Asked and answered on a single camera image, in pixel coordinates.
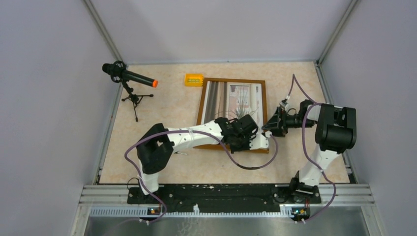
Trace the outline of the wooden picture frame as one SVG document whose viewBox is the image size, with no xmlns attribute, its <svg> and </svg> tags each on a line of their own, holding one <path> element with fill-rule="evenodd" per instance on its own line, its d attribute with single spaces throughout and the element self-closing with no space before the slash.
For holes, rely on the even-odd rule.
<svg viewBox="0 0 417 236">
<path fill-rule="evenodd" d="M 203 83 L 197 125 L 220 117 L 227 119 L 251 115 L 258 126 L 257 133 L 264 133 L 267 98 L 263 80 L 206 78 Z M 269 153 L 269 149 L 246 150 L 251 153 Z"/>
</svg>

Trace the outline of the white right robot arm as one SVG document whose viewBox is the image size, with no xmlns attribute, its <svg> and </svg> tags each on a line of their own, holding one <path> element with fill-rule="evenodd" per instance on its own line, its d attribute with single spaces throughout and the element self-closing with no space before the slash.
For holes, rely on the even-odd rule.
<svg viewBox="0 0 417 236">
<path fill-rule="evenodd" d="M 263 125 L 275 137 L 285 137 L 290 128 L 316 127 L 316 147 L 307 158 L 305 166 L 291 179 L 289 198 L 301 203 L 307 197 L 318 195 L 318 186 L 323 171 L 329 164 L 357 140 L 357 111 L 350 107 L 331 104 L 315 105 L 310 100 L 300 103 L 299 111 L 293 115 L 278 107 L 272 118 Z"/>
</svg>

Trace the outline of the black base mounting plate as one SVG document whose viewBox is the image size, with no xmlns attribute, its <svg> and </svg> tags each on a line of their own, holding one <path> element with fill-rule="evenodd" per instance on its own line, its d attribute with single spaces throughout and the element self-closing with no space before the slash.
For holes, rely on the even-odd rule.
<svg viewBox="0 0 417 236">
<path fill-rule="evenodd" d="M 320 204 L 318 189 L 307 196 L 288 184 L 163 184 L 154 194 L 140 187 L 128 189 L 130 205 L 156 205 L 154 214 L 167 206 L 169 213 L 190 212 L 198 206 L 202 213 L 279 212 L 281 204 Z"/>
</svg>

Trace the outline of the aluminium front rail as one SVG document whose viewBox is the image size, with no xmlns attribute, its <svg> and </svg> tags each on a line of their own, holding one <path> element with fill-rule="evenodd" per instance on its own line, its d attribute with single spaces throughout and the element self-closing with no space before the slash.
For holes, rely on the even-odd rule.
<svg viewBox="0 0 417 236">
<path fill-rule="evenodd" d="M 73 236 L 87 235 L 286 235 L 385 236 L 370 187 L 367 184 L 324 184 L 320 204 L 281 204 L 279 212 L 169 213 L 167 206 L 130 205 L 133 184 L 84 186 L 78 204 Z"/>
</svg>

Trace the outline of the black microphone orange tip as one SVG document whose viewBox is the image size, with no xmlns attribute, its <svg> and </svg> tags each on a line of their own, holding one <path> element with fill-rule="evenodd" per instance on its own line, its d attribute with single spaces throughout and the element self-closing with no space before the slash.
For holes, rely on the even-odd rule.
<svg viewBox="0 0 417 236">
<path fill-rule="evenodd" d="M 120 60 L 103 64 L 102 71 L 108 74 L 114 83 L 134 81 L 153 88 L 158 86 L 157 80 L 127 70 L 127 65 Z"/>
</svg>

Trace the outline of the yellow plastic box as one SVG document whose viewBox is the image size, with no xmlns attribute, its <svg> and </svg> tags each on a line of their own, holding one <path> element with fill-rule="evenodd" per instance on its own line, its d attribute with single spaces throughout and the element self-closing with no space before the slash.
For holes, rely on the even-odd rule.
<svg viewBox="0 0 417 236">
<path fill-rule="evenodd" d="M 184 76 L 184 85 L 186 87 L 202 87 L 204 75 L 201 73 L 186 73 Z"/>
</svg>

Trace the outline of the black mini tripod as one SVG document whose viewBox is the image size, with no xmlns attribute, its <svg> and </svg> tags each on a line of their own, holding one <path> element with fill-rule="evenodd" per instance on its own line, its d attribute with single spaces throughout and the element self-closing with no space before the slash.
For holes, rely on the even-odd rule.
<svg viewBox="0 0 417 236">
<path fill-rule="evenodd" d="M 143 95 L 137 95 L 133 93 L 133 88 L 131 88 L 127 82 L 122 82 L 122 86 L 123 88 L 126 90 L 126 92 L 128 93 L 128 96 L 125 98 L 122 98 L 121 101 L 124 102 L 126 100 L 129 100 L 132 102 L 133 104 L 133 111 L 134 111 L 134 115 L 135 115 L 135 121 L 138 122 L 138 116 L 137 116 L 137 106 L 141 103 L 141 101 L 143 100 L 144 97 L 154 97 L 153 94 L 143 94 Z"/>
</svg>

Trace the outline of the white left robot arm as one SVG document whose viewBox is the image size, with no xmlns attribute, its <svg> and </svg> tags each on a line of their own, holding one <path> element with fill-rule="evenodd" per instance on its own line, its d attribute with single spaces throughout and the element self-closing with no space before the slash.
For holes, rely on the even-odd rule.
<svg viewBox="0 0 417 236">
<path fill-rule="evenodd" d="M 228 145 L 231 153 L 268 149 L 267 138 L 251 115 L 240 119 L 216 118 L 205 124 L 185 128 L 166 128 L 155 124 L 137 145 L 141 163 L 139 197 L 152 203 L 158 195 L 158 177 L 173 153 L 202 145 Z"/>
</svg>

